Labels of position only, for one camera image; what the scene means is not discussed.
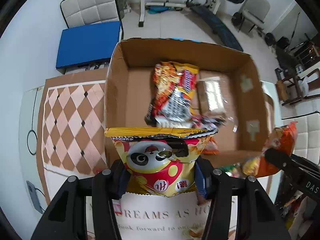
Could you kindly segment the orange snack packet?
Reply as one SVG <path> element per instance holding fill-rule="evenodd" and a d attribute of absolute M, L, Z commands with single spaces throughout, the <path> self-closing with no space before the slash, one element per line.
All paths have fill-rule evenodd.
<path fill-rule="evenodd" d="M 248 159 L 241 165 L 241 171 L 246 176 L 266 177 L 276 174 L 280 168 L 277 168 L 266 158 L 266 151 L 274 149 L 276 160 L 281 154 L 290 156 L 295 147 L 297 139 L 297 121 L 292 121 L 287 125 L 275 127 L 266 140 L 262 154 L 258 157 Z"/>

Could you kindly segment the yellow panda snack bag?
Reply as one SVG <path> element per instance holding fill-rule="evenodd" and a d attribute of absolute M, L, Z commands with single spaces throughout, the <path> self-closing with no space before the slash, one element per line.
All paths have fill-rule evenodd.
<path fill-rule="evenodd" d="M 151 194 L 172 197 L 195 183 L 195 162 L 218 132 L 213 129 L 114 127 L 112 140 L 126 170 Z"/>

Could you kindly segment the white padded chair right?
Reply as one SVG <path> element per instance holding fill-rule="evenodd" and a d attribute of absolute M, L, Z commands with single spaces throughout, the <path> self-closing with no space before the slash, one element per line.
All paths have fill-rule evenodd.
<path fill-rule="evenodd" d="M 285 118 L 282 121 L 284 125 L 296 121 L 297 139 L 293 154 L 319 165 L 319 112 Z"/>

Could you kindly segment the white padded chair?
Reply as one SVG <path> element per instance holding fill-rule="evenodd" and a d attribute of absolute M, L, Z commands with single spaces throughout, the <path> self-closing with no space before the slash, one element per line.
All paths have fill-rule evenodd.
<path fill-rule="evenodd" d="M 63 0 L 60 10 L 68 28 L 120 21 L 117 0 Z"/>
<path fill-rule="evenodd" d="M 319 165 L 319 112 L 285 118 L 282 121 L 284 125 L 296 121 L 297 139 L 293 154 Z"/>

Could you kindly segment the milk carton cardboard box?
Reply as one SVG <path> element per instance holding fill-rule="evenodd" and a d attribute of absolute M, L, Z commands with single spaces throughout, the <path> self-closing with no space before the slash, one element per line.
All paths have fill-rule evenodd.
<path fill-rule="evenodd" d="M 217 126 L 212 163 L 241 163 L 258 177 L 276 171 L 263 158 L 271 129 L 269 97 L 252 58 L 216 44 L 131 38 L 112 54 L 105 87 L 105 125 Z"/>

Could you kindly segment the wooden side table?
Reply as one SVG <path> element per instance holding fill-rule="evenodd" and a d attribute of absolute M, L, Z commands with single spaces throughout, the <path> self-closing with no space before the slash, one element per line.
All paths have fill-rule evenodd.
<path fill-rule="evenodd" d="M 289 75 L 279 80 L 276 83 L 276 90 L 283 106 L 319 99 L 319 68 L 303 77 Z"/>

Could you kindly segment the small beige carton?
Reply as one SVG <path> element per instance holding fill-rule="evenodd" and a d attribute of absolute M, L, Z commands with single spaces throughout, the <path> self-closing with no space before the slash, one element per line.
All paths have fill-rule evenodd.
<path fill-rule="evenodd" d="M 197 82 L 196 89 L 202 115 L 223 116 L 226 114 L 219 77 L 201 79 Z"/>

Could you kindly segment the orange noodle snack bag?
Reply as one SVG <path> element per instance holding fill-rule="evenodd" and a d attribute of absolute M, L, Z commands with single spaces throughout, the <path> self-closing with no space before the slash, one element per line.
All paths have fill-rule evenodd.
<path fill-rule="evenodd" d="M 152 81 L 155 87 L 145 122 L 164 128 L 192 128 L 199 68 L 192 64 L 160 62 L 155 65 Z"/>

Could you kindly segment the grey chair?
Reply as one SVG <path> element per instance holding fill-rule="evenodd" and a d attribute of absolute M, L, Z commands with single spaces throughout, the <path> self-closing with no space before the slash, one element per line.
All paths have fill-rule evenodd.
<path fill-rule="evenodd" d="M 264 19 L 270 10 L 268 0 L 245 0 L 241 6 L 239 13 L 241 15 L 241 23 L 239 30 L 241 30 L 245 20 L 251 22 L 252 27 L 257 27 L 260 30 L 264 29 Z"/>

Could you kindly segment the blue cushioned chair seat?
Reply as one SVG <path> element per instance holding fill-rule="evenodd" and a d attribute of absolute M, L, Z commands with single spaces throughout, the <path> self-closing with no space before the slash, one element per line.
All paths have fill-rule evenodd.
<path fill-rule="evenodd" d="M 56 69 L 110 59 L 123 35 L 119 21 L 68 28 L 62 31 Z"/>

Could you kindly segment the white padded chair back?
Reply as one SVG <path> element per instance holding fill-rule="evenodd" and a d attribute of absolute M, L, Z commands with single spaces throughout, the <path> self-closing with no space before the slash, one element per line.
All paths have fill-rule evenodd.
<path fill-rule="evenodd" d="M 117 0 L 63 0 L 60 10 L 68 28 L 120 21 Z"/>

